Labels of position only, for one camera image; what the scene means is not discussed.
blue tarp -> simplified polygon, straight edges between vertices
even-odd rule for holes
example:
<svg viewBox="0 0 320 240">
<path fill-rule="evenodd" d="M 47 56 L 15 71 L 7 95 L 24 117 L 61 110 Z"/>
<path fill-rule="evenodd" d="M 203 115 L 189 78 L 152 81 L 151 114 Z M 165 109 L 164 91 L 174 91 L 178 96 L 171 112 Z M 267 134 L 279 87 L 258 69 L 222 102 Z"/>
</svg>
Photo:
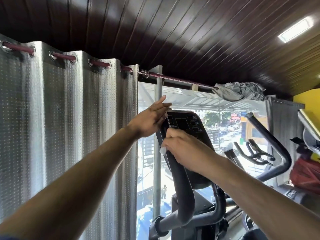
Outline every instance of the blue tarp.
<svg viewBox="0 0 320 240">
<path fill-rule="evenodd" d="M 197 190 L 204 198 L 213 201 L 214 194 L 211 187 Z M 160 214 L 167 216 L 171 213 L 170 199 L 161 200 Z M 147 205 L 137 211 L 137 240 L 148 240 L 149 227 L 153 219 L 152 205 Z"/>
</svg>

curtain fold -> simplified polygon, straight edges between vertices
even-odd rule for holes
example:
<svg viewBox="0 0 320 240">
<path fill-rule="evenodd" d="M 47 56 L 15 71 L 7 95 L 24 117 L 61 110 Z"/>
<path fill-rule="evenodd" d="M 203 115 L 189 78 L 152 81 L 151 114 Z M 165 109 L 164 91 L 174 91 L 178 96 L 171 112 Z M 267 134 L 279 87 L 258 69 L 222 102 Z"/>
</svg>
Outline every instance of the curtain fold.
<svg viewBox="0 0 320 240">
<path fill-rule="evenodd" d="M 303 125 L 298 118 L 298 110 L 304 109 L 304 107 L 304 104 L 274 97 L 269 97 L 266 100 L 269 131 L 288 150 L 292 158 L 292 165 L 298 159 L 298 154 L 296 152 L 296 144 L 290 141 L 290 139 L 294 137 L 302 138 Z M 281 162 L 280 155 L 271 147 L 268 148 L 268 151 L 275 157 L 274 164 L 278 165 Z M 291 169 L 279 175 L 274 183 L 281 185 L 288 182 L 290 171 Z"/>
<path fill-rule="evenodd" d="M 5 36 L 0 40 L 18 44 Z M 40 41 L 34 56 L 0 48 L 0 220 L 96 149 L 138 112 L 138 65 L 91 67 L 83 51 L 64 54 Z M 137 144 L 110 182 L 81 239 L 136 236 Z"/>
</svg>

console display screen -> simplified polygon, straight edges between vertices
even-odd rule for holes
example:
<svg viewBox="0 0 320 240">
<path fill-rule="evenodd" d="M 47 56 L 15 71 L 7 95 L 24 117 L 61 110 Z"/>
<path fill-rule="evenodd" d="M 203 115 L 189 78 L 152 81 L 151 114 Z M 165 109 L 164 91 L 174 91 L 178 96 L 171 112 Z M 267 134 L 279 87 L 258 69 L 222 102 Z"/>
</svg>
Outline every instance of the console display screen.
<svg viewBox="0 0 320 240">
<path fill-rule="evenodd" d="M 190 130 L 187 119 L 176 119 L 176 122 L 177 122 L 179 129 L 181 129 L 183 131 Z"/>
</svg>

person's left hand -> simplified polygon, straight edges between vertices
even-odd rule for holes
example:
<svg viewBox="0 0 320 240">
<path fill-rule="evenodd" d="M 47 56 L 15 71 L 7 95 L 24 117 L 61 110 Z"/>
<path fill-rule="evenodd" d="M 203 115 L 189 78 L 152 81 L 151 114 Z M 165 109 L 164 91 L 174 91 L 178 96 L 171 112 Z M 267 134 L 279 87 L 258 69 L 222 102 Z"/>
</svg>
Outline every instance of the person's left hand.
<svg viewBox="0 0 320 240">
<path fill-rule="evenodd" d="M 172 110 L 169 108 L 171 103 L 163 103 L 165 99 L 166 96 L 162 96 L 129 122 L 128 126 L 137 133 L 138 138 L 151 136 L 158 131 L 167 117 L 167 112 Z"/>
</svg>

blue sleeve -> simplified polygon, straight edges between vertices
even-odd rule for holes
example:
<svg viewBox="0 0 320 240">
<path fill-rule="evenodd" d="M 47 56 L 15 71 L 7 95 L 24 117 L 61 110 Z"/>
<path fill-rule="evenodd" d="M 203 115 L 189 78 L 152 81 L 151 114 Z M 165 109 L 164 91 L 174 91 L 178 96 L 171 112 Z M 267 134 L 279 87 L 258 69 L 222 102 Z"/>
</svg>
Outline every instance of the blue sleeve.
<svg viewBox="0 0 320 240">
<path fill-rule="evenodd" d="M 0 240 L 21 240 L 15 237 L 9 237 L 9 236 L 0 236 Z"/>
</svg>

